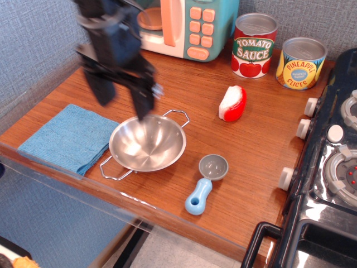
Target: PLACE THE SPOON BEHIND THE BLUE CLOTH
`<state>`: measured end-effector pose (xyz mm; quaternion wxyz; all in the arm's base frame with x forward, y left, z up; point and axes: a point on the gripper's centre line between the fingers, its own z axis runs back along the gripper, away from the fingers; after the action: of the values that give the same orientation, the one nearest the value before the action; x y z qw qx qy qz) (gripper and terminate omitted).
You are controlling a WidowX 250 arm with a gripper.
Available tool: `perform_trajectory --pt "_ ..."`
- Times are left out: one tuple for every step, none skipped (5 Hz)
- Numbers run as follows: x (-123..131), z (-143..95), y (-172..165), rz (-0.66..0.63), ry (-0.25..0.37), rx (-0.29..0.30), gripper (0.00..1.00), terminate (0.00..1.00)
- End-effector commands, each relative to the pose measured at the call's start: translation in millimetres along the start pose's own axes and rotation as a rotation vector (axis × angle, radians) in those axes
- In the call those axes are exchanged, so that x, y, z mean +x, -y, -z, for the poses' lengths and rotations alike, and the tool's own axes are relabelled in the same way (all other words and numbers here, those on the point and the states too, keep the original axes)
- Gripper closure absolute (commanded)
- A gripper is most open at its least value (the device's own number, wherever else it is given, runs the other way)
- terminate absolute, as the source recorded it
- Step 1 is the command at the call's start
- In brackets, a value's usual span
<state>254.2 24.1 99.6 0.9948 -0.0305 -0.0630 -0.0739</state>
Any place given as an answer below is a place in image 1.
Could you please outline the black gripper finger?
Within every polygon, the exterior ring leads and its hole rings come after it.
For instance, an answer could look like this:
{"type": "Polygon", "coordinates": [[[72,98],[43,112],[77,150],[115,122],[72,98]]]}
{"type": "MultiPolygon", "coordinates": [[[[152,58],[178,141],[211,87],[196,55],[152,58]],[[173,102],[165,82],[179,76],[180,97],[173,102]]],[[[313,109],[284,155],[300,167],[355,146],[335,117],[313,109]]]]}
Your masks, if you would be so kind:
{"type": "Polygon", "coordinates": [[[115,97],[115,87],[111,81],[84,70],[88,85],[101,106],[106,106],[115,97]]]}
{"type": "Polygon", "coordinates": [[[143,85],[131,85],[133,105],[139,121],[142,121],[151,110],[154,109],[154,95],[151,88],[143,85]]]}

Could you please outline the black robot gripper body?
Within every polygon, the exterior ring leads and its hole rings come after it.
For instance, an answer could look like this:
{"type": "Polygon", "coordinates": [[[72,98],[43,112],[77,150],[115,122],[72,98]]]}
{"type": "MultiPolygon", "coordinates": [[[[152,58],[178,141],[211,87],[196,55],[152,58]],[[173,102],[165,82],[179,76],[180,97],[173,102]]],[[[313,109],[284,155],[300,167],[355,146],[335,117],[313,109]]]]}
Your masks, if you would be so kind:
{"type": "Polygon", "coordinates": [[[76,52],[81,56],[84,70],[90,73],[125,87],[143,83],[143,86],[152,89],[155,98],[163,95],[163,87],[155,82],[155,67],[141,54],[137,54],[123,66],[106,66],[99,62],[91,44],[80,44],[76,52]]]}

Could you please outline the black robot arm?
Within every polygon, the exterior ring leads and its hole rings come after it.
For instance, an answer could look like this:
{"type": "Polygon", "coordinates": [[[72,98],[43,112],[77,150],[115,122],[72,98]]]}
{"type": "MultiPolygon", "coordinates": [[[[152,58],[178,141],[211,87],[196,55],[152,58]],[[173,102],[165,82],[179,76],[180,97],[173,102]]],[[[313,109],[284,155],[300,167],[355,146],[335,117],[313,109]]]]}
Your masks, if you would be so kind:
{"type": "Polygon", "coordinates": [[[141,121],[154,109],[162,94],[156,83],[155,67],[140,53],[138,14],[143,10],[134,1],[75,1],[78,23],[90,42],[76,49],[82,58],[85,78],[101,106],[116,95],[115,84],[130,90],[141,121]]]}

